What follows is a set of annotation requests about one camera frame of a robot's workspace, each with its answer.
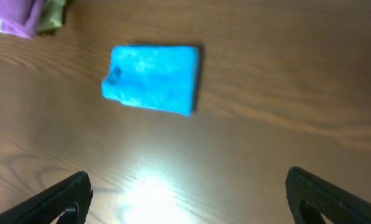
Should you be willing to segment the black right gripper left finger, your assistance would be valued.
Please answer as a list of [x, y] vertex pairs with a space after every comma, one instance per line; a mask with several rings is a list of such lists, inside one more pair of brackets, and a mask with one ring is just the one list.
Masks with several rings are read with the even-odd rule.
[[0, 213], [1, 224], [84, 224], [93, 190], [88, 174], [79, 171], [15, 207]]

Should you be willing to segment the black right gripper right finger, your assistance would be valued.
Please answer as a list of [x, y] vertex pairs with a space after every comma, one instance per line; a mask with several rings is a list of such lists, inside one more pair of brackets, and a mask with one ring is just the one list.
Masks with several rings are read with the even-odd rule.
[[285, 187], [296, 224], [371, 223], [371, 203], [300, 167], [289, 169]]

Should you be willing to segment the blue microfiber cloth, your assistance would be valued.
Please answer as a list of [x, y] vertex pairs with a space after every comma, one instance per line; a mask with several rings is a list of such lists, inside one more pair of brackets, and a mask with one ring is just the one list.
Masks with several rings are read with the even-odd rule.
[[191, 116], [200, 60], [190, 45], [117, 45], [102, 95], [125, 106]]

